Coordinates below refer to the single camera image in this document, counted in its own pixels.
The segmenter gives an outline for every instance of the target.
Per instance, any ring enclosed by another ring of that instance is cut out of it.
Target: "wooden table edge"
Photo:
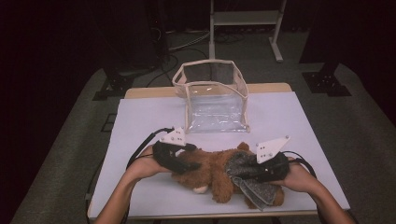
[[[249,93],[291,91],[288,83],[253,83],[247,84]],[[174,87],[131,88],[125,93],[124,99],[176,97]]]

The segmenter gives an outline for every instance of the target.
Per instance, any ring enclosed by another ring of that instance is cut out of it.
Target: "human arm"
[[[151,154],[152,146],[148,146],[141,153],[140,158],[135,160],[125,171],[118,185],[114,188],[105,207],[95,220],[95,224],[120,224],[128,209],[132,191],[136,183],[142,178],[153,176],[158,173],[169,172],[166,168],[161,167],[161,165],[150,156]]]
[[[291,163],[290,172],[285,179],[273,181],[271,184],[281,185],[294,191],[308,193],[329,224],[355,223],[341,208],[326,187],[309,174],[299,163]]]

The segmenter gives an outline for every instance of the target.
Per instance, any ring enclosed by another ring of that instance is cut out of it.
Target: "white metal frame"
[[[271,48],[275,54],[276,61],[283,62],[282,55],[277,47],[277,37],[283,20],[287,0],[282,0],[279,10],[267,11],[228,11],[216,12],[214,0],[210,2],[210,40],[209,59],[216,58],[215,50],[215,26],[216,25],[260,25],[275,24],[274,36],[269,37]]]

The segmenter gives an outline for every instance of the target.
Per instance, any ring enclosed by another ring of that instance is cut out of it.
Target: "human hand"
[[[280,185],[294,191],[307,193],[313,193],[318,188],[322,187],[321,183],[309,174],[309,172],[298,162],[290,164],[290,171],[286,175],[285,179],[271,181],[270,184]]]
[[[128,167],[125,174],[133,178],[142,179],[158,173],[169,173],[170,171],[156,162],[152,156],[152,146],[146,147],[143,152]]]

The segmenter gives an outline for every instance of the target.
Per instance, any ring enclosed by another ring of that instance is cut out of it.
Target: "brown plush toy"
[[[183,151],[177,157],[185,162],[197,162],[201,167],[197,170],[188,171],[183,175],[172,173],[172,177],[182,186],[193,189],[197,193],[205,193],[210,187],[213,200],[217,203],[227,203],[234,193],[242,193],[231,178],[227,175],[225,167],[230,158],[237,152],[253,154],[246,143],[241,143],[237,148],[223,151],[206,152],[200,148],[194,151]],[[284,192],[281,187],[276,187],[276,195],[271,206],[280,206],[284,200]],[[245,197],[249,208],[257,206]]]

